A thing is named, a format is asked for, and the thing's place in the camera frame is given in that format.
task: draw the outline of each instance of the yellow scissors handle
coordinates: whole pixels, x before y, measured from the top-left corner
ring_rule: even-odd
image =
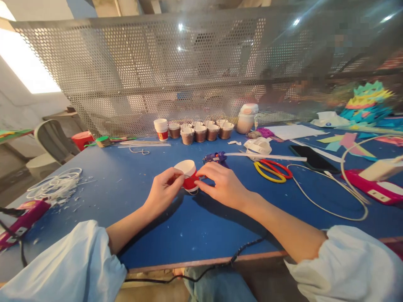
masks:
[[[276,182],[276,183],[285,183],[286,179],[285,179],[285,177],[284,177],[283,175],[278,174],[277,172],[275,172],[275,171],[273,171],[273,170],[271,170],[271,169],[269,169],[269,168],[263,166],[263,165],[262,165],[261,163],[259,163],[258,161],[255,161],[255,162],[253,163],[253,165],[255,166],[255,168],[256,168],[256,170],[259,172],[259,174],[260,174],[261,176],[263,176],[264,178],[266,178],[267,180],[270,180],[271,182]],[[275,178],[271,178],[270,176],[267,176],[265,173],[262,172],[262,170],[261,170],[260,168],[262,168],[263,170],[266,170],[267,172],[269,172],[269,173],[271,173],[271,174],[277,176],[277,177],[280,178],[280,179],[278,180],[278,179],[275,179]]]

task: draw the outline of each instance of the jeans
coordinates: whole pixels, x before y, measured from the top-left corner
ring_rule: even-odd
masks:
[[[185,276],[196,279],[206,268],[186,268]],[[212,269],[196,283],[184,281],[190,293],[189,302],[256,301],[242,276],[230,266]]]

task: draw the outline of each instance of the blue table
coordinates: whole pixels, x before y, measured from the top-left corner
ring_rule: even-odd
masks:
[[[329,135],[302,138],[300,141],[324,147],[317,139],[343,134],[332,130]],[[242,143],[244,135],[233,133],[230,140]],[[150,147],[150,155],[134,154],[128,148],[110,146],[89,147],[73,160],[61,167],[55,174],[69,168],[83,169],[83,180],[90,182],[78,187],[70,201],[60,208],[50,209],[25,236],[25,253],[28,262],[38,254],[67,235],[80,221],[95,219],[100,226],[107,227],[138,209],[146,200],[153,177],[176,163],[192,159],[200,169],[202,158],[213,152],[237,152],[243,146],[228,145],[228,141],[182,144],[180,139],[168,141],[171,147]],[[271,143],[273,154],[293,155],[290,142]],[[396,157],[401,149],[391,144],[371,141],[364,147],[379,158]],[[341,156],[343,148],[335,153]],[[320,229],[336,224],[358,227],[376,238],[403,236],[403,210],[385,206],[373,201],[368,218],[353,222],[330,215],[310,203],[297,188],[293,180],[276,184],[261,177],[250,159],[229,157],[227,163],[249,190],[258,192],[269,202],[286,212]],[[347,156],[346,168],[365,168],[371,162],[352,155]],[[326,209],[347,217],[361,217],[361,204],[333,181],[311,171],[291,168],[306,193]],[[403,186],[403,175],[396,175],[390,181]],[[26,201],[25,195],[16,203]],[[201,263],[225,261],[243,244],[256,240],[266,233],[265,229],[246,215],[227,208],[204,193],[188,195],[181,190],[170,208],[156,221],[138,234],[124,249],[120,260],[129,269],[144,271],[153,268],[179,267]],[[264,257],[283,250],[278,242],[269,236],[258,245],[247,248],[243,255]],[[14,277],[21,269],[19,247],[14,246],[0,255],[0,282]]]

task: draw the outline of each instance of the light blue shirt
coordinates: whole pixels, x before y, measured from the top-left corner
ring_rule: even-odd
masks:
[[[287,263],[309,301],[403,301],[403,262],[383,243],[334,226],[319,256]],[[0,289],[0,301],[114,302],[126,277],[96,221],[79,223]]]

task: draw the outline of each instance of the white chair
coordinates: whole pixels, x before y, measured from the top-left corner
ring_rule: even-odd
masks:
[[[52,174],[80,152],[68,140],[60,123],[56,120],[47,120],[40,124],[35,129],[34,135],[46,153],[30,160],[26,167],[38,181]]]

